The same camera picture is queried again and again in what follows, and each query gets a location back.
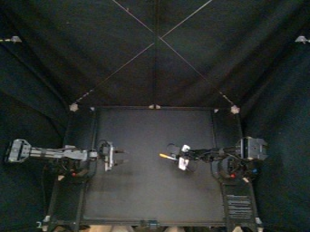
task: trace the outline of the metal bracket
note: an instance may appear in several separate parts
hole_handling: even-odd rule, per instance
[[[157,227],[159,227],[159,222],[156,220],[151,220],[148,222],[148,228],[149,228],[149,230],[156,230]]]
[[[159,224],[157,220],[149,220],[149,221],[141,220],[140,226],[147,227],[148,230],[156,230],[159,228],[160,224]]]

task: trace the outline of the ceiling wire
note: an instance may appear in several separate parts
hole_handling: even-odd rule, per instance
[[[124,12],[127,14],[129,14],[136,21],[153,33],[153,31],[148,28],[148,26],[135,17],[135,15],[121,6],[121,4],[116,1],[112,0],[112,2],[124,10]],[[195,71],[195,73],[200,76],[200,78],[212,86],[212,88],[217,91],[217,93],[221,95],[221,97],[227,100],[227,102],[231,105],[235,105],[235,103],[227,98],[227,96],[224,95],[224,93],[213,87],[213,85],[211,84],[209,80],[205,78],[205,76],[197,71],[197,69],[193,67],[193,65],[188,62],[188,60],[180,55],[180,53],[173,49],[173,47],[163,40],[163,38],[180,26],[180,24],[183,24],[209,3],[212,2],[212,0],[209,0],[208,2],[205,2],[196,11],[193,11],[189,16],[181,20],[181,22],[163,35],[163,36],[157,36],[159,40],[168,46],[168,48],[173,51],[173,53],[179,56],[179,58],[187,63],[187,65],[191,67],[191,69]],[[123,67],[127,66],[127,64],[129,64],[136,58],[137,56],[153,45],[155,43],[152,43],[76,101],[78,102],[90,92],[93,92],[96,90],[96,88],[121,70]]]
[[[135,55],[132,57],[132,59],[123,64],[123,66],[101,81],[98,82],[98,84],[73,102],[77,103],[82,98],[85,98],[85,96],[89,95],[90,92],[93,92],[96,90],[96,88],[145,52],[145,50],[153,45],[153,43],[151,43],[139,53],[137,55]]]
[[[197,69],[193,67],[193,65],[188,62],[188,60],[180,55],[180,53],[173,49],[173,47],[160,38],[161,42],[168,46],[168,48],[173,51],[173,53],[179,56],[179,58],[187,63],[187,65],[191,67],[191,69],[196,72],[196,74],[200,76],[200,78],[207,82],[211,83],[208,78],[197,71]],[[211,84],[211,87],[217,91],[217,93],[221,95],[221,97],[228,101],[231,105],[235,105],[233,102],[227,98],[227,96],[223,94],[223,92],[213,87]]]
[[[127,14],[129,14],[135,19],[136,19],[136,21],[152,32],[152,30],[147,27],[147,25],[131,14],[131,12],[129,12],[129,10],[128,9],[125,9],[123,6],[121,6],[121,4],[116,1],[116,0],[112,0],[112,2],[124,10],[124,12],[127,13]]]
[[[199,7],[199,9],[197,10],[195,10],[193,12],[192,12],[192,14],[189,14],[188,15],[188,17],[185,17],[181,21],[180,21],[180,23],[161,36],[161,38],[164,38],[179,26],[180,26],[180,24],[183,24],[209,3],[211,3],[211,1],[212,0],[209,0],[208,2],[205,2],[200,7]]]

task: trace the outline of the black curtain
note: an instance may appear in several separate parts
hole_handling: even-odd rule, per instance
[[[255,182],[257,209],[271,231],[310,228],[310,45],[295,43],[244,105],[245,135],[264,138],[268,158]]]
[[[0,16],[0,37],[17,35]],[[0,231],[34,231],[50,195],[45,164],[5,165],[13,139],[33,146],[58,148],[66,128],[66,106],[48,82],[48,72],[24,43],[0,43]]]

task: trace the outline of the black cable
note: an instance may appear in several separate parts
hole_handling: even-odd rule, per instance
[[[44,197],[44,216],[46,214],[46,210],[45,210],[45,186],[44,186],[44,174],[45,174],[45,165],[42,168],[42,174],[41,174],[41,189],[42,189],[42,197]]]

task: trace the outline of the black ceiling fabric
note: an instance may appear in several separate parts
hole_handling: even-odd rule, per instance
[[[68,104],[239,105],[308,23],[302,0],[2,1]]]

